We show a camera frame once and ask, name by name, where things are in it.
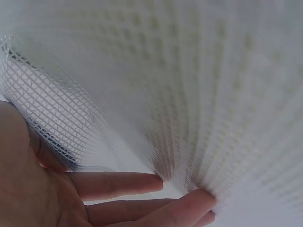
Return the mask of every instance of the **white mesh fabric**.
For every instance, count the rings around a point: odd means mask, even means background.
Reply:
[[[270,226],[302,221],[303,3],[3,5],[0,92],[71,170],[150,167],[181,193],[206,188],[217,226],[262,226],[227,218],[252,201]]]

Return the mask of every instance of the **fingertip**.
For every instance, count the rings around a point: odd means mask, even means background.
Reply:
[[[213,223],[216,219],[215,213],[209,211],[193,227],[203,227]]]
[[[160,176],[150,174],[151,176],[151,183],[152,183],[152,190],[156,191],[161,191],[164,187],[163,181]]]
[[[210,210],[217,204],[215,197],[203,189],[196,189],[189,194],[196,196],[197,199],[201,199],[204,204],[210,207]]]

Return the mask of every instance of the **finger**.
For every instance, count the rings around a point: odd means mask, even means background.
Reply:
[[[195,190],[134,222],[133,227],[192,227],[215,204],[214,197],[209,193]]]
[[[79,196],[86,201],[110,199],[121,195],[159,191],[162,180],[142,173],[66,173],[74,183]]]
[[[28,127],[30,146],[41,166],[58,172],[67,171],[63,162],[52,152],[49,145],[30,126]]]
[[[209,225],[213,223],[215,219],[216,219],[216,215],[212,211],[209,211],[193,227],[202,227]]]
[[[86,207],[89,222],[93,226],[107,226],[114,223],[137,221],[151,212],[175,201],[175,199],[114,201]]]

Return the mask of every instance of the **skin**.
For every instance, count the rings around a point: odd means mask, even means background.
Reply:
[[[0,102],[0,226],[201,227],[214,221],[215,199],[203,190],[184,197],[83,201],[159,191],[162,180],[141,173],[67,173],[15,107]]]

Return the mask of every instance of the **translucent mesh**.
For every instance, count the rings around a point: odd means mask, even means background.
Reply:
[[[227,218],[241,202],[302,221],[303,2],[15,2],[0,92],[70,170],[151,169],[231,226],[262,226]]]

